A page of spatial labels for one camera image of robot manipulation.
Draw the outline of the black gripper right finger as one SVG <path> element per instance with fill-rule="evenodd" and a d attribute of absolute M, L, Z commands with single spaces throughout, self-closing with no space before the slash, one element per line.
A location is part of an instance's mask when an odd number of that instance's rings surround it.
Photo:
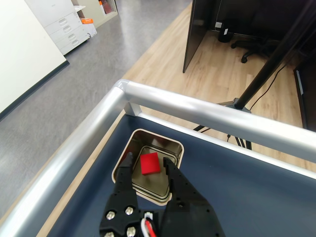
<path fill-rule="evenodd" d="M 162 221 L 163 237 L 224 237 L 225 233 L 210 203 L 168 158 L 163 159 L 172 198 Z"/>

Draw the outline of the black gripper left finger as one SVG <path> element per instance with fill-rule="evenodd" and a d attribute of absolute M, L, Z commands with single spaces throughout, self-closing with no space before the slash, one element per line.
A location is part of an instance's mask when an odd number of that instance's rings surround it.
<path fill-rule="evenodd" d="M 129 152 L 117 168 L 115 187 L 107 200 L 99 225 L 101 237 L 141 237 L 140 210 L 132 186 L 133 154 Z"/>

